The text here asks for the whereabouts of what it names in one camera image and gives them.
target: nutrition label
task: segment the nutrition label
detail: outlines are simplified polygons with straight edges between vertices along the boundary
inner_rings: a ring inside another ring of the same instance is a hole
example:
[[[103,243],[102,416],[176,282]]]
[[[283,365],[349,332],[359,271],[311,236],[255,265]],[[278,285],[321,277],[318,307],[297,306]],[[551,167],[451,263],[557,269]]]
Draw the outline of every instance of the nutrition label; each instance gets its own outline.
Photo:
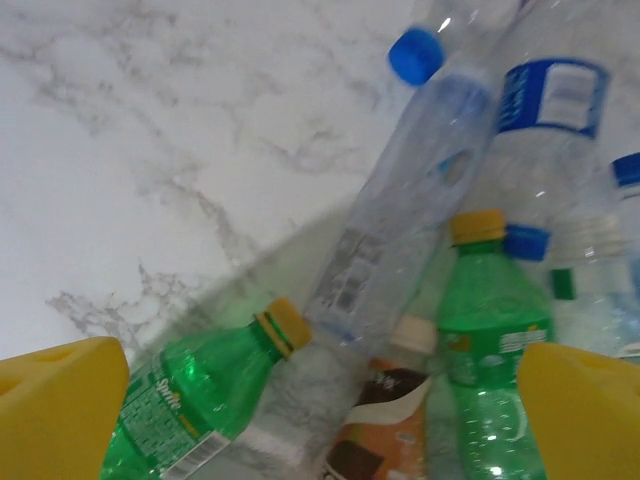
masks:
[[[442,332],[449,376],[466,386],[513,382],[526,347],[552,338],[550,319],[519,327]]]
[[[119,423],[150,468],[166,470],[163,478],[172,480],[186,478],[229,444],[212,434],[204,419],[184,401],[178,386],[165,374],[161,356],[134,373]],[[202,446],[206,447],[205,458]]]

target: white bottle cap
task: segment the white bottle cap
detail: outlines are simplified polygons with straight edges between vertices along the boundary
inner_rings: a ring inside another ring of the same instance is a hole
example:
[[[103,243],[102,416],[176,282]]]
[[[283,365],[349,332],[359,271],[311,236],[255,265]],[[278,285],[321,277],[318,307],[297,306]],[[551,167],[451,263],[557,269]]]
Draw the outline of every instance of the white bottle cap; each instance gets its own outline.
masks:
[[[434,323],[424,318],[405,315],[396,326],[391,344],[424,355],[433,355],[438,342]]]

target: blue label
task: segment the blue label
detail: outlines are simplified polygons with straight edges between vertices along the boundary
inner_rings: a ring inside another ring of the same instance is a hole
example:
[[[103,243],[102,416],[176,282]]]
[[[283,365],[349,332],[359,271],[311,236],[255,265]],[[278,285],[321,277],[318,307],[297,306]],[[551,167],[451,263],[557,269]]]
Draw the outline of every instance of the blue label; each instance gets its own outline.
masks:
[[[505,77],[498,133],[557,128],[595,139],[608,86],[607,70],[577,59],[519,65]]]

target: yellow bottle cap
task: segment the yellow bottle cap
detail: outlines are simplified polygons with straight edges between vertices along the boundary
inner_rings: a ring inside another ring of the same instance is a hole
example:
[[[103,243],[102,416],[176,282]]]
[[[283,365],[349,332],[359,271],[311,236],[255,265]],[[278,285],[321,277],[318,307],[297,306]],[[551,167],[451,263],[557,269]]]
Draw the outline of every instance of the yellow bottle cap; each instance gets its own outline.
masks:
[[[256,317],[285,358],[311,341],[307,322],[286,298],[274,300]]]
[[[507,228],[504,213],[498,209],[456,215],[450,226],[454,245],[500,240]]]

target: bottle cap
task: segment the bottle cap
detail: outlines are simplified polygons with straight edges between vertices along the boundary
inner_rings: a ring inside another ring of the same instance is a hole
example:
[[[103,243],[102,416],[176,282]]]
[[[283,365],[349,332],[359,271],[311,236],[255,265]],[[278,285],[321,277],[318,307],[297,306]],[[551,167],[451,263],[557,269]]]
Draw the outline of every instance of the bottle cap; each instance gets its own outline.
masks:
[[[445,52],[438,38],[418,27],[402,34],[389,50],[389,63],[410,85],[425,84],[444,64]]]
[[[640,183],[640,153],[619,158],[611,165],[619,187],[628,187]]]
[[[304,317],[286,298],[274,300],[256,317],[285,358],[311,341],[311,330]]]
[[[454,245],[500,240],[506,232],[502,210],[490,209],[463,213],[451,219],[451,236]]]
[[[392,345],[424,355],[434,354],[437,341],[433,322],[413,315],[402,317],[391,337]]]
[[[542,262],[547,256],[551,232],[525,225],[507,225],[504,252],[512,258]]]

